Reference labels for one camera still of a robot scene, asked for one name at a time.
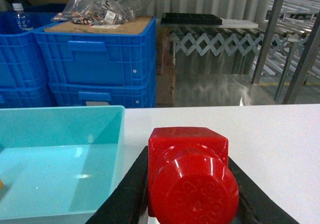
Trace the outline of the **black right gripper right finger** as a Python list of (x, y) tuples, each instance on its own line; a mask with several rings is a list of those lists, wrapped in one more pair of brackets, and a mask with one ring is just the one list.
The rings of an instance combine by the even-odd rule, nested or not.
[(298, 224), (231, 158), (228, 159), (228, 167), (239, 187), (239, 205), (233, 224)]

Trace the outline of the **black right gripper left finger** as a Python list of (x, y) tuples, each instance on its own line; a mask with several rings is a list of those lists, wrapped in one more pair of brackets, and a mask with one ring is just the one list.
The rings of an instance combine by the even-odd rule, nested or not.
[(145, 146), (113, 193), (89, 218), (88, 224), (148, 222), (148, 154)]

